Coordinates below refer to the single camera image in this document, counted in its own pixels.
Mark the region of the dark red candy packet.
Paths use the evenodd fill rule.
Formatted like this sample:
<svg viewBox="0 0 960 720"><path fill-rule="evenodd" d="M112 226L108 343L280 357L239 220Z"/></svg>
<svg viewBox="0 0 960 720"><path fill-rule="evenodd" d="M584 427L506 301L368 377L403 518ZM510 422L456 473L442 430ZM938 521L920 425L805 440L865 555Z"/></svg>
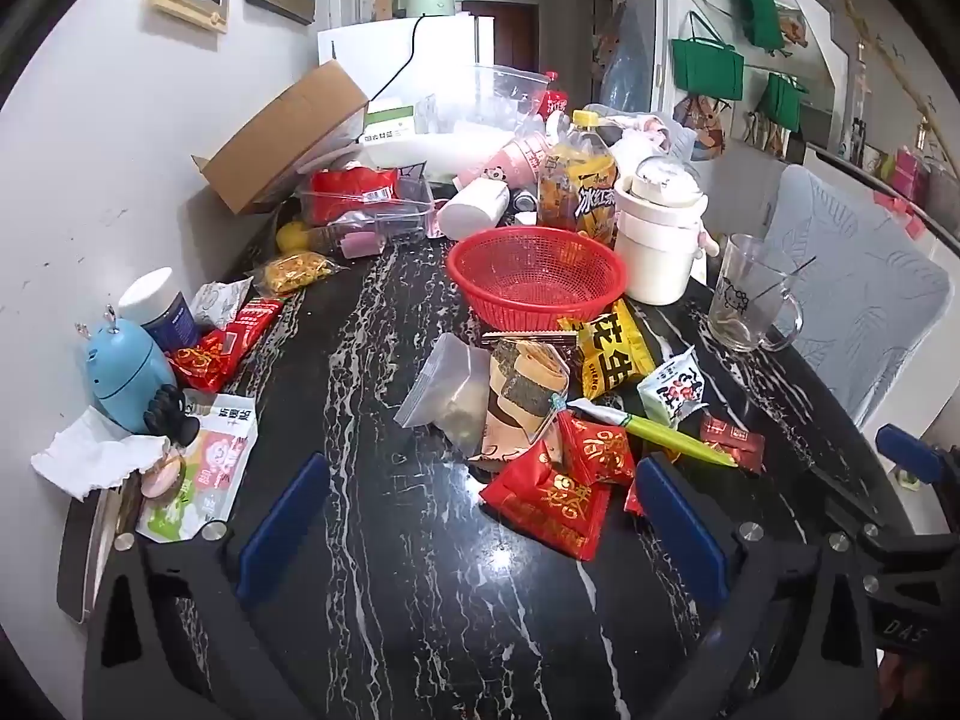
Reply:
<svg viewBox="0 0 960 720"><path fill-rule="evenodd" d="M749 433L722 419L704 415L700 439L709 447L729 454L742 470L754 475L763 473L765 437L761 434Z"/></svg>

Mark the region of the green yellow drink sachet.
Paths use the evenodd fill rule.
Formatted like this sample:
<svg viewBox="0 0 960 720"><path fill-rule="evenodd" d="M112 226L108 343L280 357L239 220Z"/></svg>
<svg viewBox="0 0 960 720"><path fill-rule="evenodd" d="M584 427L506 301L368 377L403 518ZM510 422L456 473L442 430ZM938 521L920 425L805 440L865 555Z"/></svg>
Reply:
<svg viewBox="0 0 960 720"><path fill-rule="evenodd" d="M601 406L592 403L587 398L576 398L568 401L566 404L571 410L581 411L596 421L608 424L608 426L623 427L628 434L649 440L652 444L660 445L664 449L674 450L679 454L694 458L713 465L727 466L727 468L736 468L736 461L726 452L713 449L708 444L692 436L687 436L677 429L659 424L652 419L641 418L632 415L623 410L617 410L612 406Z"/></svg>

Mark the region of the white peanut snack packet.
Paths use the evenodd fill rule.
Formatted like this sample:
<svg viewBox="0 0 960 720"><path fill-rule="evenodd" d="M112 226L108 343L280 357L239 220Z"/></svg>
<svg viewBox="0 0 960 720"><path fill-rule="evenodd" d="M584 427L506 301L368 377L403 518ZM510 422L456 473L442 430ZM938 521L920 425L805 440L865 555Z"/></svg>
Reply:
<svg viewBox="0 0 960 720"><path fill-rule="evenodd" d="M704 377L693 348L664 361L636 385L646 416L669 427L679 426L703 408L703 390Z"/></svg>

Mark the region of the red gold snack packet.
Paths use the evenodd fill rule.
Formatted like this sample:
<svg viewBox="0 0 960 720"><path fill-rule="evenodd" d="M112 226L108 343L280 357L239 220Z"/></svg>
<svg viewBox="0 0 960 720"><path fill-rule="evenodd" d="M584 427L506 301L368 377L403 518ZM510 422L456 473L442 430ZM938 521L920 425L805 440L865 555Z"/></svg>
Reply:
<svg viewBox="0 0 960 720"><path fill-rule="evenodd" d="M537 440L513 458L480 497L512 528L589 562L599 548L610 489L557 472L547 444Z"/></svg>
<svg viewBox="0 0 960 720"><path fill-rule="evenodd" d="M565 470L574 481L622 488L633 483L635 460L623 427L584 421L569 410L560 411L556 421L562 434Z"/></svg>

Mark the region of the yellow peanut snack bag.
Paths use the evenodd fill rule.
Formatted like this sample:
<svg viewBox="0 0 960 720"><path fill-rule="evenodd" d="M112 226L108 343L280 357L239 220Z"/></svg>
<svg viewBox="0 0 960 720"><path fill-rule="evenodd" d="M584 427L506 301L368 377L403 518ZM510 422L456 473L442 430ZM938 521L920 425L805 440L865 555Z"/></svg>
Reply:
<svg viewBox="0 0 960 720"><path fill-rule="evenodd" d="M563 317L558 327L576 335L579 382L590 400L612 394L624 383L638 383L656 367L624 299L594 320Z"/></svg>

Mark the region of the brown striped snack packet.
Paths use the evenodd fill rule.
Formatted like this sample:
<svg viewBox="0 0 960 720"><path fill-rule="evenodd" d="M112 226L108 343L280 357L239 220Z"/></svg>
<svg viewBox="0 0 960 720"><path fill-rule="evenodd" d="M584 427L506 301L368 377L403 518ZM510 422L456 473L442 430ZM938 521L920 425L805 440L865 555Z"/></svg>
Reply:
<svg viewBox="0 0 960 720"><path fill-rule="evenodd" d="M487 416L473 468L498 475L541 440L551 465L563 461L556 413L569 390L569 367L551 344L501 338L493 346Z"/></svg>

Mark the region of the metal spoon in mug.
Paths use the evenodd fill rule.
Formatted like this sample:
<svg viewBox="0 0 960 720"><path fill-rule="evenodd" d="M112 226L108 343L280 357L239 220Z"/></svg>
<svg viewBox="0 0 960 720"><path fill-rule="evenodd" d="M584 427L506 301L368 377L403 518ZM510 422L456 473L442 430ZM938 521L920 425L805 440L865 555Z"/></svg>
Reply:
<svg viewBox="0 0 960 720"><path fill-rule="evenodd" d="M754 301L759 301L766 294L771 293L771 291L781 291L784 286L788 286L788 281L792 280L794 277L797 277L802 270L805 270L807 266L812 265L817 260L817 255L812 255L805 262L802 262L800 265L796 266L793 271L789 271L786 275L782 275L781 278L776 283L770 284L768 288L763 289L758 294L755 294Z"/></svg>

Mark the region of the glass mug with cat print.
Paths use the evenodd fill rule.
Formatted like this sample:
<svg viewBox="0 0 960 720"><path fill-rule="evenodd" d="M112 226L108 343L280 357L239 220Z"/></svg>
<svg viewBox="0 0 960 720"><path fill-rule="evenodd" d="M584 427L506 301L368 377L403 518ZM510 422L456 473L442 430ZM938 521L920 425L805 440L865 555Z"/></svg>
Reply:
<svg viewBox="0 0 960 720"><path fill-rule="evenodd" d="M759 301L754 301L754 296L796 266L786 252L766 239L732 234L708 310L713 338L736 353L752 353L758 348L777 353L788 348L804 325L802 307L793 294L797 277Z"/></svg>

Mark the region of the red long snack stick packet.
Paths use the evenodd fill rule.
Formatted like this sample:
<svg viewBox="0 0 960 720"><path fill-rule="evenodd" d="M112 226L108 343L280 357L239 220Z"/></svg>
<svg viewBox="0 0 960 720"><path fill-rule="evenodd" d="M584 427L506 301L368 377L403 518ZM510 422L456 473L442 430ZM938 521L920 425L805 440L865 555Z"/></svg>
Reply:
<svg viewBox="0 0 960 720"><path fill-rule="evenodd" d="M221 333L220 383L228 383L239 369L247 351L254 348L263 333L278 317L283 302L279 299L251 299Z"/></svg>

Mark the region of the red plastic basket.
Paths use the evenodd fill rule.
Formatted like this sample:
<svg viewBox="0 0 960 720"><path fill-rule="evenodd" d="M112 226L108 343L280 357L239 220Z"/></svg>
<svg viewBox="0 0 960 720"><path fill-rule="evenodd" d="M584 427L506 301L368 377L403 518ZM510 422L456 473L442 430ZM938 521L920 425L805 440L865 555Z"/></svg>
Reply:
<svg viewBox="0 0 960 720"><path fill-rule="evenodd" d="M475 232L449 250L446 270L494 330L556 330L599 317L626 289L626 265L607 245L545 226Z"/></svg>

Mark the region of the red bag in container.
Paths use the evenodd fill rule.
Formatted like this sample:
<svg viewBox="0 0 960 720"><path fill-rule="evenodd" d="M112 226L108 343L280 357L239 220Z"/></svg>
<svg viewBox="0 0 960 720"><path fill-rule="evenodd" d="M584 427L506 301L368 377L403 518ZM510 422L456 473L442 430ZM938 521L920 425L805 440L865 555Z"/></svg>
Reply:
<svg viewBox="0 0 960 720"><path fill-rule="evenodd" d="M313 226L324 226L365 203L392 202L397 193L397 169L356 166L314 172L301 197L302 216Z"/></svg>

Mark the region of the white tissue roll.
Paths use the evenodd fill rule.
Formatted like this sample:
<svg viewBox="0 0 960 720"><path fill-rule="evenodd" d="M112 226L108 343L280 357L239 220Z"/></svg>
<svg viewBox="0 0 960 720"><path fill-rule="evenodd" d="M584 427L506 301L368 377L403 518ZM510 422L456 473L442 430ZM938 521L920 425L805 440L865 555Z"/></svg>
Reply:
<svg viewBox="0 0 960 720"><path fill-rule="evenodd" d="M503 181L477 177L448 200L438 213L444 238L462 241L475 232L495 227L509 203L509 187Z"/></svg>

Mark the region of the cardboard box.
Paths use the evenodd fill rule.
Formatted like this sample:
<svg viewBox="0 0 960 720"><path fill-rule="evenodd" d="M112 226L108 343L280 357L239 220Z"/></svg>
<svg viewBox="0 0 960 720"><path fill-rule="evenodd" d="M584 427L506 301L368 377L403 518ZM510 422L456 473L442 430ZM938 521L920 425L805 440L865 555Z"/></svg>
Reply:
<svg viewBox="0 0 960 720"><path fill-rule="evenodd" d="M229 138L197 171L235 215L272 210L317 158L363 132L368 96L337 60L309 70Z"/></svg>

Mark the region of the large clear zip bag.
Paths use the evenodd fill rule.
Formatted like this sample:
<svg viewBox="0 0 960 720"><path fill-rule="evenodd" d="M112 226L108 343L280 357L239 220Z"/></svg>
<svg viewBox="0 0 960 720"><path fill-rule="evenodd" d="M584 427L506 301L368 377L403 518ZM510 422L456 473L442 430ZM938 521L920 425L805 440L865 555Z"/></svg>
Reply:
<svg viewBox="0 0 960 720"><path fill-rule="evenodd" d="M537 114L550 80L502 65L455 67L413 106L416 133L460 133L470 127L516 133Z"/></svg>

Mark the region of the red gold packet by wall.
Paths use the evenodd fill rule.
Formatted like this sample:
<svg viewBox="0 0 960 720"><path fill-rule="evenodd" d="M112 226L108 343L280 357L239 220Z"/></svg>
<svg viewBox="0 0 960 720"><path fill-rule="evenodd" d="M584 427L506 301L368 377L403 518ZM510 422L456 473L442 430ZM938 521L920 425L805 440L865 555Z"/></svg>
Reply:
<svg viewBox="0 0 960 720"><path fill-rule="evenodd" d="M197 346L166 353L166 359L182 387L215 395L236 372L238 340L235 332L213 330Z"/></svg>

